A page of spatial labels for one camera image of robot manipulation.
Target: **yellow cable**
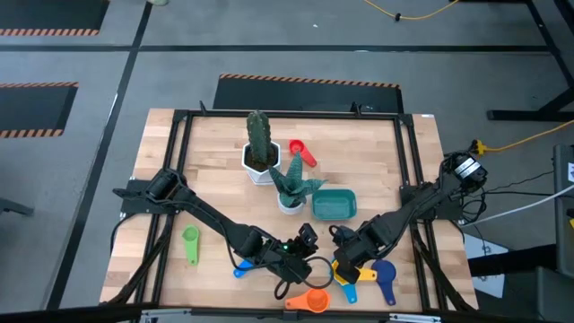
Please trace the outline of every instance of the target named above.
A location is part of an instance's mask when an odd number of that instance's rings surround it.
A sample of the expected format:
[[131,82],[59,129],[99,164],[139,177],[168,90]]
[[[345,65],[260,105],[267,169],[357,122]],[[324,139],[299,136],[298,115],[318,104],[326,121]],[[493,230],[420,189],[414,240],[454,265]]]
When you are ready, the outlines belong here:
[[[376,4],[373,4],[371,1],[369,1],[369,0],[364,0],[364,1],[365,1],[367,4],[370,4],[370,5],[374,6],[375,8],[379,9],[382,13],[386,14],[387,16],[390,16],[390,17],[395,18],[395,15],[394,15],[394,14],[385,11],[385,9],[379,7],[379,6],[376,5]],[[448,9],[451,5],[456,4],[458,1],[460,1],[460,0],[455,0],[455,1],[451,2],[450,4],[447,4],[447,5],[445,5],[444,7],[438,9],[438,10],[437,10],[436,12],[434,12],[434,13],[429,13],[429,14],[423,15],[423,16],[421,16],[421,17],[406,17],[406,16],[401,15],[401,16],[400,16],[400,19],[405,19],[405,20],[423,20],[423,19],[427,19],[427,18],[430,18],[430,17],[432,17],[433,15],[435,15],[435,14],[437,14],[437,13],[440,13],[440,12],[442,12],[442,11]]]
[[523,144],[523,143],[529,142],[529,141],[531,141],[531,140],[533,140],[533,139],[536,139],[536,138],[538,138],[538,137],[541,137],[541,136],[543,136],[543,135],[548,135],[548,134],[551,134],[551,133],[553,133],[553,132],[556,132],[556,131],[558,131],[558,130],[564,128],[564,127],[567,127],[567,126],[569,126],[569,125],[571,125],[571,124],[573,124],[573,123],[574,123],[574,120],[571,120],[571,121],[569,121],[569,122],[566,122],[566,123],[563,123],[563,124],[557,126],[557,127],[554,128],[554,129],[550,129],[550,130],[541,132],[540,134],[537,134],[537,135],[531,135],[531,136],[529,136],[529,137],[526,138],[526,139],[522,139],[522,140],[520,140],[520,141],[518,141],[518,142],[515,142],[514,144],[505,145],[504,147],[500,147],[500,148],[487,147],[487,146],[486,146],[485,144],[483,144],[480,140],[477,140],[477,152],[478,152],[478,154],[479,154],[480,156],[482,156],[484,153],[487,153],[487,152],[491,152],[491,153],[502,152],[502,151],[505,151],[505,150],[507,150],[507,149],[516,147],[516,146],[518,146],[519,144]]

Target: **white cable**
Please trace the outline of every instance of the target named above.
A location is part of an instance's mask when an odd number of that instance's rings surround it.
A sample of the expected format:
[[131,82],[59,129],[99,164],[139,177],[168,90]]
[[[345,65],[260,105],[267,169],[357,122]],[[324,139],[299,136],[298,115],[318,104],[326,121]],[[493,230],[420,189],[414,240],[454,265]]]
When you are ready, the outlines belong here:
[[510,210],[510,211],[507,211],[507,212],[503,212],[503,213],[501,213],[501,214],[496,214],[496,215],[493,215],[493,216],[489,216],[489,217],[487,217],[487,218],[485,218],[485,219],[478,220],[478,221],[476,221],[476,222],[474,222],[474,223],[469,223],[469,224],[461,225],[461,228],[464,228],[464,227],[467,227],[467,226],[471,226],[471,225],[476,225],[476,224],[478,224],[478,223],[485,223],[485,222],[487,222],[487,221],[494,220],[494,219],[499,218],[499,217],[504,216],[504,215],[513,214],[513,213],[515,213],[515,212],[519,212],[519,211],[526,210],[527,208],[531,208],[531,207],[533,207],[533,206],[537,206],[537,205],[540,205],[540,204],[542,204],[542,203],[544,203],[544,202],[548,202],[548,201],[550,201],[550,200],[553,200],[554,198],[556,198],[556,197],[558,197],[558,196],[561,196],[562,194],[564,194],[564,193],[570,191],[570,190],[573,189],[573,188],[574,188],[574,185],[572,185],[572,186],[570,186],[570,187],[567,187],[567,188],[564,188],[562,191],[560,191],[560,192],[558,192],[558,193],[556,193],[556,194],[554,194],[554,195],[552,195],[552,196],[548,196],[548,197],[546,197],[546,198],[544,198],[544,199],[542,199],[542,200],[540,200],[540,201],[538,201],[538,202],[534,202],[534,203],[532,203],[531,205],[522,206],[522,207],[516,208],[516,209],[514,209],[514,210]]

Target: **black floor mat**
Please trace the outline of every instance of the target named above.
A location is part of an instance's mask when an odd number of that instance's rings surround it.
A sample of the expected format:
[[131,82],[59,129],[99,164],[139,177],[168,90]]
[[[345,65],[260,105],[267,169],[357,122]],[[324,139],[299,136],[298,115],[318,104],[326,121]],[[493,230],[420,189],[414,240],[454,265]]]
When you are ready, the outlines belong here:
[[355,102],[364,112],[403,113],[401,95],[391,83],[222,74],[213,108],[348,112]]
[[0,36],[94,36],[108,0],[0,0]]
[[0,138],[64,133],[78,83],[0,83]]

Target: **succulent plant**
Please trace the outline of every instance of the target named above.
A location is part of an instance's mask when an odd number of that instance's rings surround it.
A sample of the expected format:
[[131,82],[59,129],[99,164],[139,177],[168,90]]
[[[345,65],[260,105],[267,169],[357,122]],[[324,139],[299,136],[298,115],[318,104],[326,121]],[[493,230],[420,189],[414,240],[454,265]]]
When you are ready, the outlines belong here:
[[287,175],[283,175],[273,167],[269,167],[269,173],[279,192],[279,200],[286,207],[295,207],[301,203],[307,203],[306,196],[317,192],[321,185],[326,182],[322,179],[302,179],[303,161],[299,152],[295,154],[295,158],[287,170]]
[[271,127],[269,126],[269,118],[265,113],[259,110],[249,113],[248,136],[253,161],[272,166],[268,162],[273,151],[271,146]]

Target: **gray floor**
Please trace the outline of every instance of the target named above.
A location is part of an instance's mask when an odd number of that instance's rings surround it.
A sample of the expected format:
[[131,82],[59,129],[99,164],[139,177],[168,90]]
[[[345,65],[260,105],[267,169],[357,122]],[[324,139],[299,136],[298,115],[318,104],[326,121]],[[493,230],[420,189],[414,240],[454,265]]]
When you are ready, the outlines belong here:
[[[547,27],[574,67],[574,37],[550,1],[536,1]],[[391,12],[417,15],[440,1],[377,1]],[[102,33],[93,39],[0,38],[1,44],[130,44],[143,1],[110,4]],[[154,7],[145,45],[362,44],[542,45],[524,5],[456,4],[426,21],[394,23],[361,1],[264,0],[193,2]],[[58,138],[0,141],[0,196],[34,205],[31,218],[3,214],[0,221],[0,312],[43,306],[70,222],[114,100],[127,53],[0,53],[0,83],[78,81],[65,134]],[[109,234],[123,187],[134,166],[150,108],[196,109],[213,103],[221,73],[277,74],[399,83],[408,113],[432,113],[445,152],[480,138],[491,146],[512,143],[553,123],[490,122],[487,109],[536,109],[566,89],[549,54],[449,54],[352,52],[141,53],[109,147],[63,307],[94,305],[109,259]],[[552,146],[571,144],[574,128],[483,159],[487,187],[552,169]],[[522,190],[551,192],[552,178]],[[485,215],[535,201],[492,196]],[[517,219],[521,220],[520,230]],[[554,242],[552,205],[479,227],[487,240],[513,249]]]

